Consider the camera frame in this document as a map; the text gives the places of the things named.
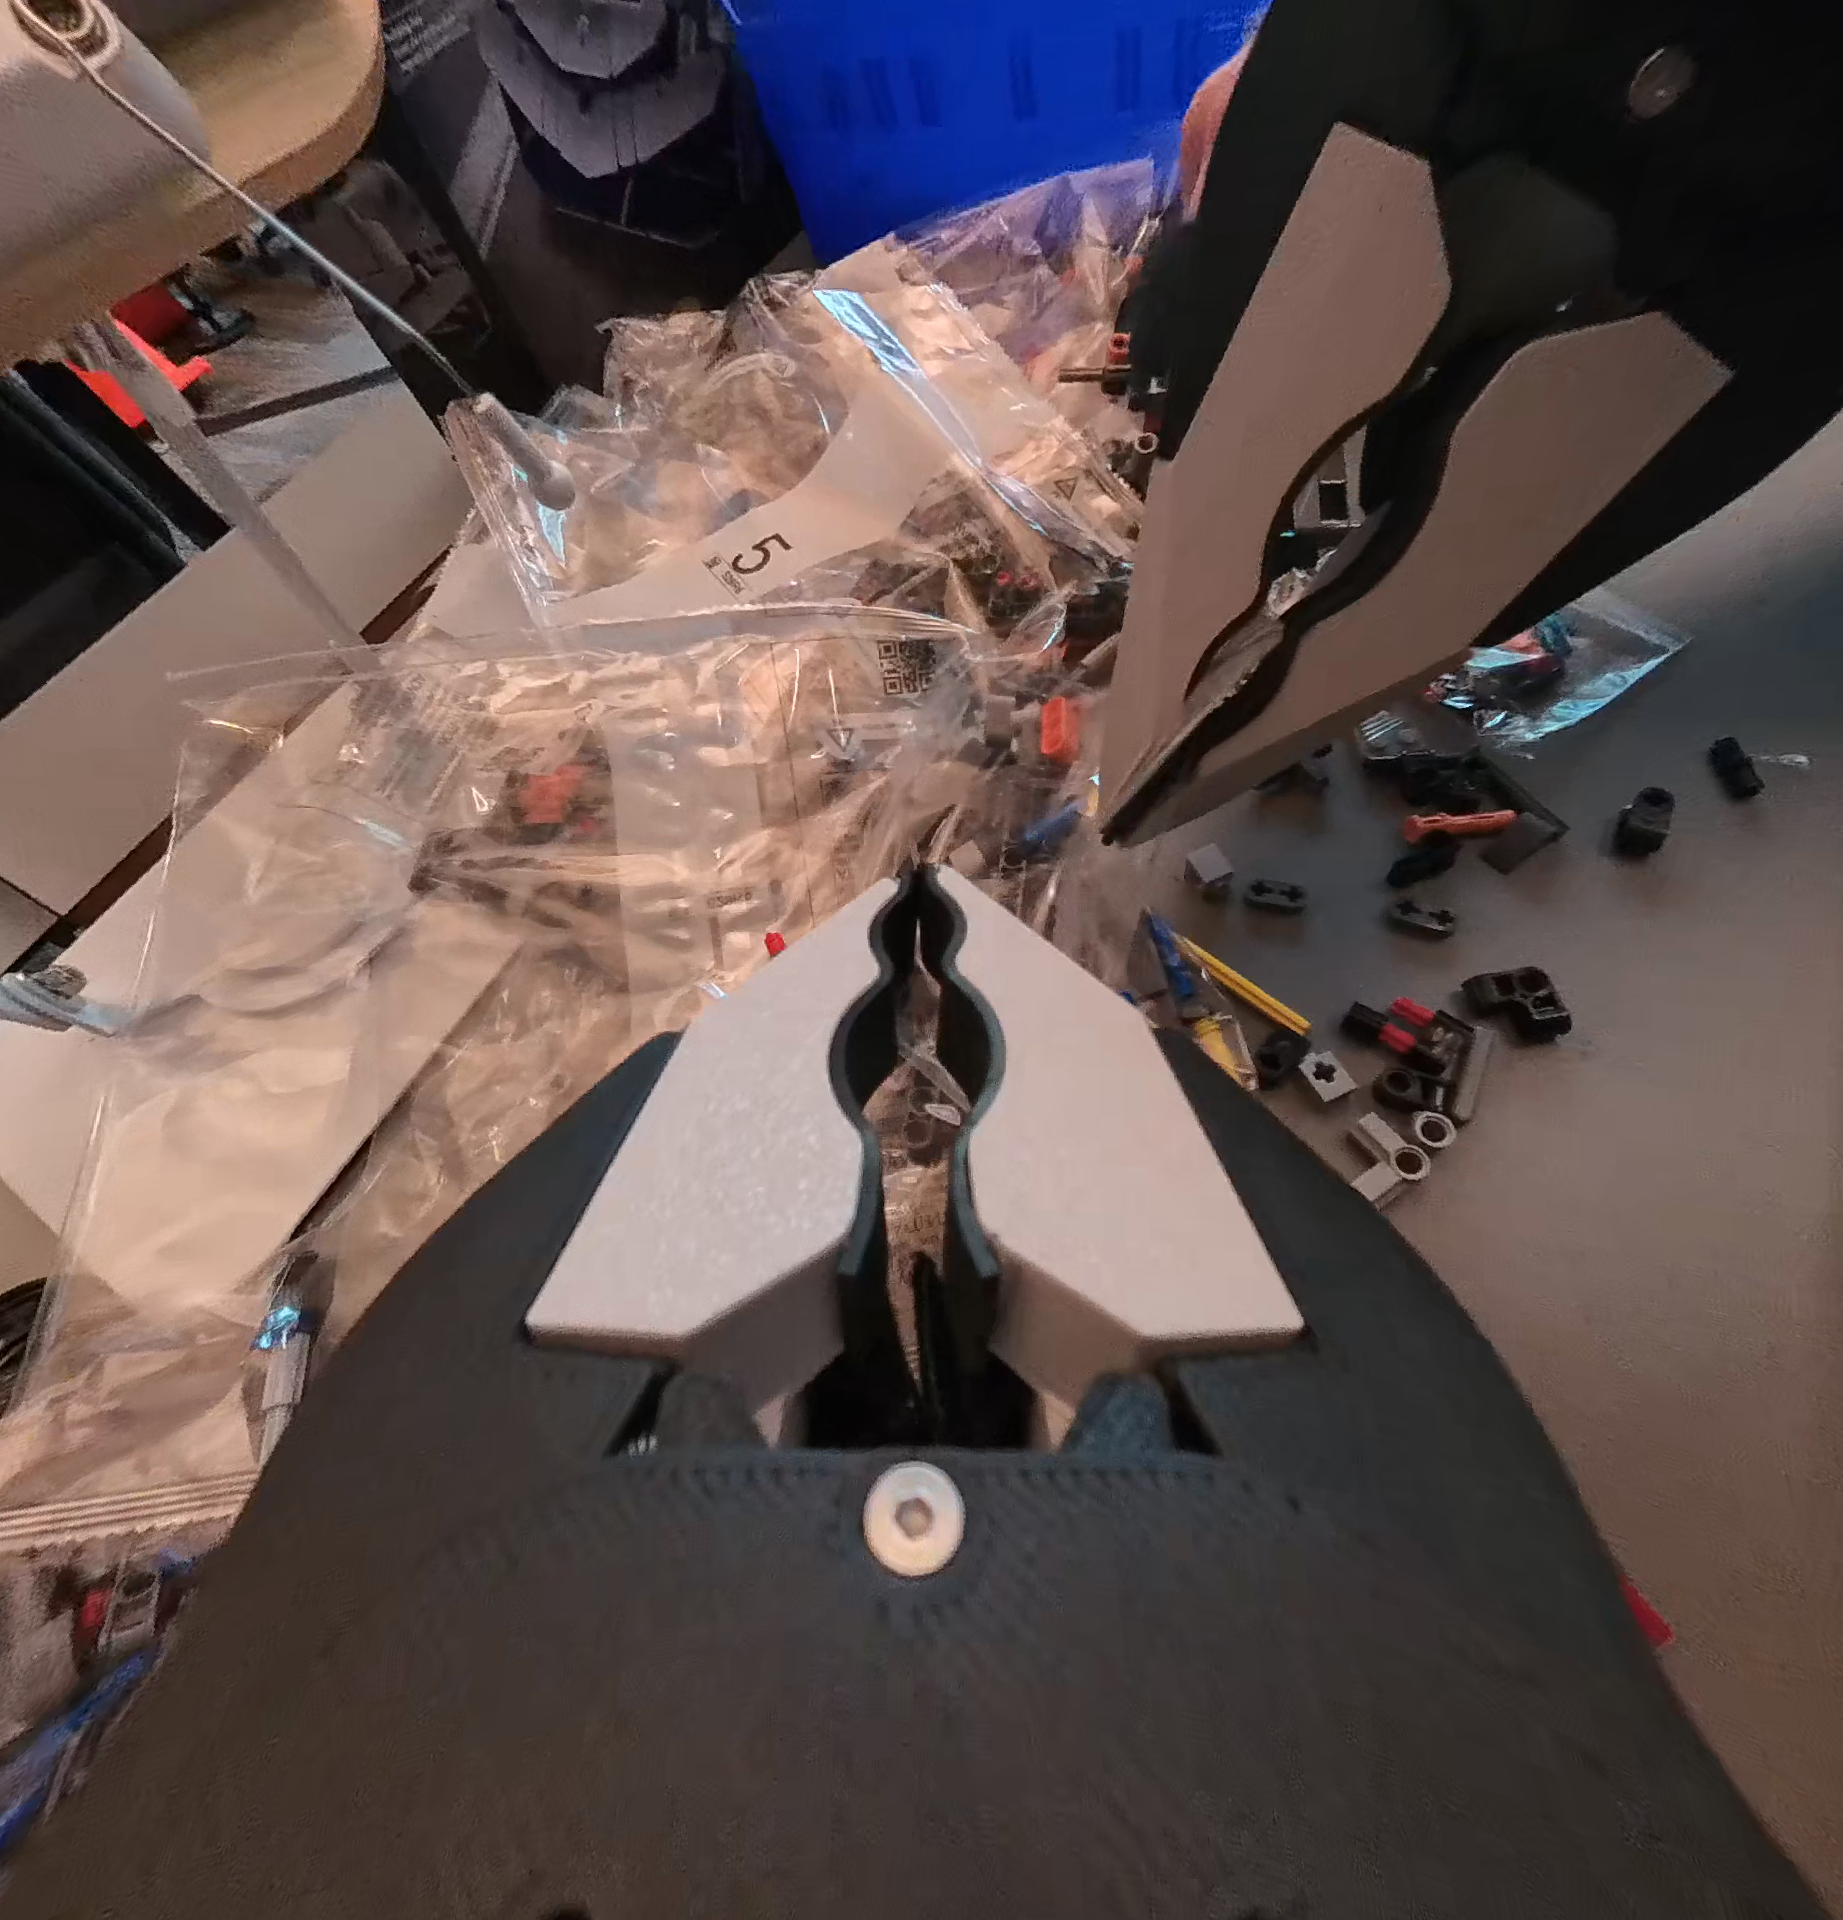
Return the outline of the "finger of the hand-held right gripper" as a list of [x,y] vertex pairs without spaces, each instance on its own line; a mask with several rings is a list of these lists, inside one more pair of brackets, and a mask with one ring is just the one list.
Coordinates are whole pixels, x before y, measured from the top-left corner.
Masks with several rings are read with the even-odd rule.
[[1427,432],[1427,475],[1285,615],[1249,619],[1121,782],[1110,843],[1206,817],[1389,697],[1437,678],[1725,390],[1667,315],[1516,344]]
[[1155,795],[1199,656],[1259,605],[1285,504],[1404,382],[1448,297],[1431,166],[1334,125],[1175,462],[1152,467],[1103,708],[1103,817]]

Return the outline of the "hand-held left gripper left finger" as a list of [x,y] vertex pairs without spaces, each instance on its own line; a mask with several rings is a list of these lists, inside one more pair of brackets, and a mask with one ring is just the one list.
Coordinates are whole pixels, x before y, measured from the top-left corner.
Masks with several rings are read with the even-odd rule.
[[535,1344],[667,1362],[752,1414],[827,1380],[827,1434],[911,1414],[865,1116],[911,953],[915,876],[882,876],[677,1038],[524,1305]]

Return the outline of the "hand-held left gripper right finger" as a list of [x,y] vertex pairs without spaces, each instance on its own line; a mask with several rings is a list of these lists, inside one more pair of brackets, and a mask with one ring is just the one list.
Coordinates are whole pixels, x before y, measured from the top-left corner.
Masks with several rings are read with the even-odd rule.
[[1136,1003],[956,869],[920,872],[937,1058],[970,1116],[950,1231],[978,1362],[1056,1448],[1103,1380],[1289,1349],[1303,1335],[1247,1194]]

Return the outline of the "dark grey long lego axle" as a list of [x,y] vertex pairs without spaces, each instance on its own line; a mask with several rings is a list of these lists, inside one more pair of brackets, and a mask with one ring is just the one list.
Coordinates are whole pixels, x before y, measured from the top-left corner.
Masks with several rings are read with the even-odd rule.
[[1537,832],[1545,832],[1545,841],[1562,841],[1562,832],[1568,832],[1568,823],[1559,817],[1559,809],[1545,809],[1542,795],[1530,795],[1496,757],[1469,753],[1463,765],[1469,765],[1469,782],[1474,782],[1496,809],[1530,817]]

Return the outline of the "clear bag of lego wheels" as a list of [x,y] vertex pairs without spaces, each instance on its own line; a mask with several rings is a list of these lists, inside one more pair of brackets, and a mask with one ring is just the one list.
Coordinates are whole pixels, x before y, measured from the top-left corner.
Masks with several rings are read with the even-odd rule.
[[752,615],[407,643],[193,689],[160,910],[43,1322],[0,1414],[0,1552],[251,1464],[277,1263],[322,1326],[638,1045],[791,942],[791,771]]

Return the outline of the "grey lego chassis assembly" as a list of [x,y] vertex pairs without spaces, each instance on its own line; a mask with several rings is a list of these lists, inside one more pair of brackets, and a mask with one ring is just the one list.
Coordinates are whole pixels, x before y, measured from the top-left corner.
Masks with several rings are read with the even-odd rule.
[[1163,428],[1163,379],[1136,360],[1127,327],[1115,327],[1087,360],[1056,366],[1053,404],[1103,452],[1152,452]]

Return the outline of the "yellow lego axle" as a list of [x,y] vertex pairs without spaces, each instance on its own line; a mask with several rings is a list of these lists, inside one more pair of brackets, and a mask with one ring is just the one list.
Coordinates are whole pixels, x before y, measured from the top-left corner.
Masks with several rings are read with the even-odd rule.
[[1238,997],[1247,1011],[1255,1011],[1259,1022],[1273,1022],[1277,1034],[1311,1038],[1311,1022],[1299,1011],[1289,1011],[1285,997],[1273,997],[1267,988],[1255,988],[1247,970],[1232,970],[1223,953],[1190,942],[1183,935],[1175,941],[1180,953],[1190,953],[1230,997]]

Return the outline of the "black lego set box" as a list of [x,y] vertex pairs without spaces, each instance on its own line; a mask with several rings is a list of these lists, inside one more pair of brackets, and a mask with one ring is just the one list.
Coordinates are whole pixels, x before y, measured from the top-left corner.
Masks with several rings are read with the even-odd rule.
[[377,4],[377,133],[436,188],[541,382],[599,390],[601,324],[726,305],[807,264],[733,26],[714,0]]

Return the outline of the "person's right hand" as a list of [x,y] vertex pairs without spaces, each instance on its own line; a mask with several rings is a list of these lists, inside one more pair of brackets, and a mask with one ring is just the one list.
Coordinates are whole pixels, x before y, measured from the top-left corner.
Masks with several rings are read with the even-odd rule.
[[1183,219],[1198,219],[1198,210],[1199,210],[1206,166],[1210,166],[1210,149],[1220,149],[1220,133],[1223,133],[1223,113],[1230,113],[1230,101],[1232,101],[1247,60],[1249,60],[1249,37],[1223,68],[1210,68],[1183,107],[1180,159],[1175,159]]

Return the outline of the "small clear bag coloured pins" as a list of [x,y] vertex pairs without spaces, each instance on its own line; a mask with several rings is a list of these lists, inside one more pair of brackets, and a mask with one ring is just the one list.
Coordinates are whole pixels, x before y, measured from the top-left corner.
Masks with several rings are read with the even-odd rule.
[[1688,646],[1683,630],[1598,585],[1559,615],[1469,646],[1419,703],[1496,757],[1537,757]]

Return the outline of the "black connector with red pins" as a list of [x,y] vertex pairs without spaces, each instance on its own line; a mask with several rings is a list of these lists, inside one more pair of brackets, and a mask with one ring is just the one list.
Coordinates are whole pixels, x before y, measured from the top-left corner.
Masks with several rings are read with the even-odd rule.
[[1431,1082],[1448,1082],[1469,1058],[1469,1045],[1474,1045],[1469,1022],[1431,1011],[1419,997],[1393,997],[1393,1003],[1357,997],[1340,1016],[1340,1034],[1349,1045],[1380,1049],[1401,1070],[1415,1070]]

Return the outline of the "blue plastic bin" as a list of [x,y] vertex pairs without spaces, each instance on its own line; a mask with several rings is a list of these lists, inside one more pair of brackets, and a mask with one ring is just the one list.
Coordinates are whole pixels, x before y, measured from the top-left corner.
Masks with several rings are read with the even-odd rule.
[[1259,0],[733,0],[813,251],[1096,166],[1175,178],[1180,119]]

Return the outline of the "clear bag with white label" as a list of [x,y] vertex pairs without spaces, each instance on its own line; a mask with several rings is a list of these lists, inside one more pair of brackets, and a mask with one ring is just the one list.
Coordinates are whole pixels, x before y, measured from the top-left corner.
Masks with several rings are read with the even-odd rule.
[[443,413],[476,535],[541,630],[886,605],[998,646],[1121,624],[1138,501],[907,251],[601,324],[601,382]]

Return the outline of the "orange plastic object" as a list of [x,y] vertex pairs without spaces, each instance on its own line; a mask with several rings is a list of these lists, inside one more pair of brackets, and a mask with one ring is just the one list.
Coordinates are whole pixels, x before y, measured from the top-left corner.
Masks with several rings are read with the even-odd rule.
[[214,379],[208,350],[170,357],[118,315],[82,321],[61,334],[61,360],[118,417],[134,432],[195,428],[195,382]]

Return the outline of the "beige book stand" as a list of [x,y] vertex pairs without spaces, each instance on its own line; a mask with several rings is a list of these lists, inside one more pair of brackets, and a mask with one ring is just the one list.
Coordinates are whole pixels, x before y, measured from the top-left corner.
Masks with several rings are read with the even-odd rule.
[[[105,80],[267,210],[339,178],[377,119],[375,0],[97,14]],[[0,0],[0,373],[240,228]]]

